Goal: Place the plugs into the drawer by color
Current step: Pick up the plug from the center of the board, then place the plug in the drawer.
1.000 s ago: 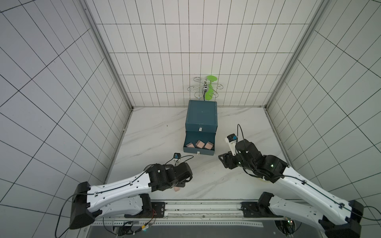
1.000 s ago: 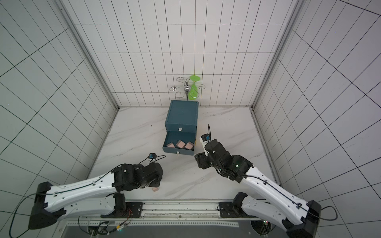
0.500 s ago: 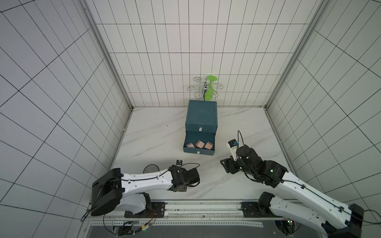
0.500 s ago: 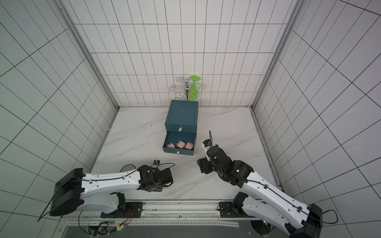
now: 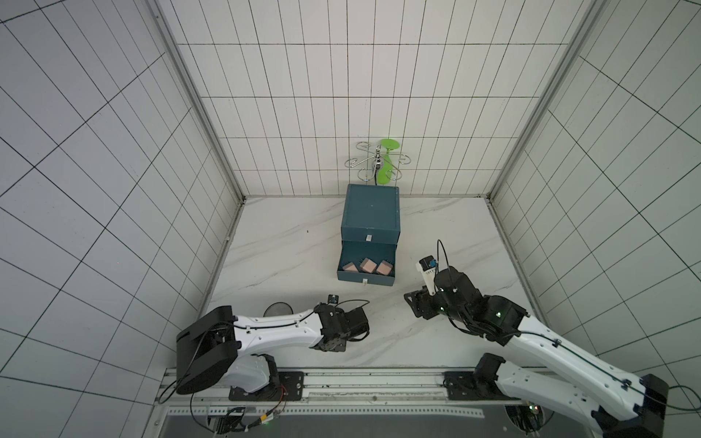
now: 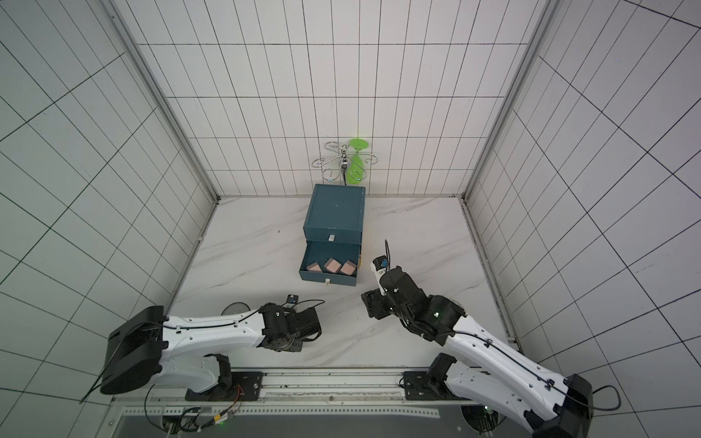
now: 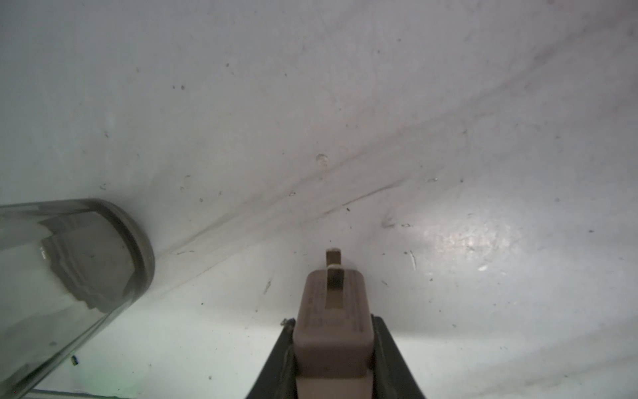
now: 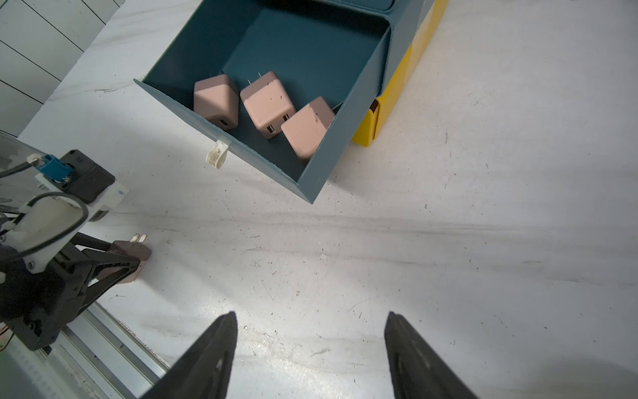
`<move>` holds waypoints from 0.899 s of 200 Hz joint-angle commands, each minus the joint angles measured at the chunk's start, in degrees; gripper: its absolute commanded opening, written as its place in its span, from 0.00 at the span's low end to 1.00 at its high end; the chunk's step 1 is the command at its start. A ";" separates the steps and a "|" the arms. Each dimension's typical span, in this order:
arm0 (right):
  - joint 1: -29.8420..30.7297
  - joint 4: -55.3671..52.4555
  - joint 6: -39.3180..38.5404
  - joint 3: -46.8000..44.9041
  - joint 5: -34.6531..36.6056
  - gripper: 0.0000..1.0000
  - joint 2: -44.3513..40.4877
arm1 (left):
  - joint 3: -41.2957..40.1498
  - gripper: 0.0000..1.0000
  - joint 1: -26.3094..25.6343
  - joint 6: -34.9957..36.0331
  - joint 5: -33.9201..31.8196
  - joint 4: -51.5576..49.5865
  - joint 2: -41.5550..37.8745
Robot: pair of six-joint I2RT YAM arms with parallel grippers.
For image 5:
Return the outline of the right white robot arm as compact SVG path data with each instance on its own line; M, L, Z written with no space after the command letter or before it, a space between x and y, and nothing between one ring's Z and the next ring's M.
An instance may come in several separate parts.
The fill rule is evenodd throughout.
M668 384L653 374L637 376L602 361L560 337L513 301L482 294L453 266L434 257L417 265L425 286L405 294L414 315L445 316L459 331L518 352L555 372L549 377L486 353L472 374L482 397L536 403L589 427L603 437L660 437Z

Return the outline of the pink plug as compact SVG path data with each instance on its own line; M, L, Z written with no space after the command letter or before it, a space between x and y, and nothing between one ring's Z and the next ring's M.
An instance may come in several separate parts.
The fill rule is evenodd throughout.
M361 261L360 270L364 273L373 274L377 268L377 264L372 259L365 258Z
M356 264L354 264L354 263L348 263L348 264L344 265L342 267L342 270L345 272L355 272L355 273L358 272L358 268L357 268Z
M384 260L377 266L375 273L382 276L390 276L393 270L394 265Z

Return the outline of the teal drawer cabinet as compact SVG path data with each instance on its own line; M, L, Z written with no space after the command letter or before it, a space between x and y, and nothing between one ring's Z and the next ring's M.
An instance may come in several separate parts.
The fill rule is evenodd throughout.
M349 184L341 239L396 246L401 235L399 194L395 186Z

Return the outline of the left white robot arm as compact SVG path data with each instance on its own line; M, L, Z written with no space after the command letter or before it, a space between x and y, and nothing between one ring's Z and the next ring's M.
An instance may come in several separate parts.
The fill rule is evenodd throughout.
M256 318L236 316L230 306L215 308L176 336L175 393L194 394L218 384L248 394L276 388L273 350L344 352L369 332L361 307L346 311L319 303L297 314Z

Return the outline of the teal drawer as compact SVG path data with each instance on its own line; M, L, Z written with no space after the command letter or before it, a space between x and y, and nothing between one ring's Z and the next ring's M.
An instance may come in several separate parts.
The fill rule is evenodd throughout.
M391 287L395 282L396 250L394 244L342 241L337 279Z

